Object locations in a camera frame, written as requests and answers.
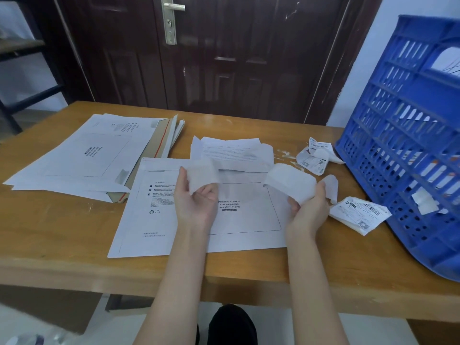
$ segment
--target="door handle plate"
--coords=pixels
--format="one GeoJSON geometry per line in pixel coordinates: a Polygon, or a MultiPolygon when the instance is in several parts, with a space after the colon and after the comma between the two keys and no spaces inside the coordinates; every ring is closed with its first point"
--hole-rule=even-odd
{"type": "Polygon", "coordinates": [[[175,4],[173,0],[161,0],[161,9],[163,11],[166,44],[177,45],[174,11],[185,11],[185,5],[175,4]]]}

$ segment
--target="black pants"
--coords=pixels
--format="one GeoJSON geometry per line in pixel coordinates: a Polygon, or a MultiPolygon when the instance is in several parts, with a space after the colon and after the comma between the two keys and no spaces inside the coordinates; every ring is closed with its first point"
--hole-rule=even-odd
{"type": "MultiPolygon", "coordinates": [[[[200,333],[196,333],[196,345],[200,333]]],[[[219,308],[209,324],[207,345],[257,345],[254,323],[239,306],[227,304],[219,308]]]]}

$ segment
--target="white wall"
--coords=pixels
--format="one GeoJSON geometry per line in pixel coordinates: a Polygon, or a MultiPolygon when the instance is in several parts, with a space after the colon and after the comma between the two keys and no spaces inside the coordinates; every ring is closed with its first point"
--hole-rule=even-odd
{"type": "Polygon", "coordinates": [[[327,126],[347,124],[400,14],[460,18],[460,0],[383,0],[327,126]]]}
{"type": "MultiPolygon", "coordinates": [[[[15,2],[0,2],[0,35],[33,39],[32,32],[15,2]]],[[[41,53],[0,62],[0,100],[8,105],[51,88],[56,80],[41,53]]],[[[57,93],[30,109],[58,111],[67,106],[57,93]]]]}

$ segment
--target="qr code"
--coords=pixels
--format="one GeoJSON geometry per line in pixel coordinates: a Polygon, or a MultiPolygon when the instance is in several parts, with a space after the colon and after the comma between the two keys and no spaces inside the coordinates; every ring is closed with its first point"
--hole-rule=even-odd
{"type": "Polygon", "coordinates": [[[367,230],[369,229],[369,225],[367,225],[363,220],[361,220],[359,223],[358,223],[359,226],[361,226],[363,229],[367,230]]]}

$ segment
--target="door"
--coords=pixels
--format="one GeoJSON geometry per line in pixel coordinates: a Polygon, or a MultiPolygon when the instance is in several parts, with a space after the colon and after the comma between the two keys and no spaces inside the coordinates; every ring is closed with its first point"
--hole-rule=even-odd
{"type": "Polygon", "coordinates": [[[152,0],[58,0],[97,102],[167,109],[152,0]]]}
{"type": "Polygon", "coordinates": [[[173,0],[177,45],[154,0],[169,109],[303,122],[343,0],[173,0]]]}

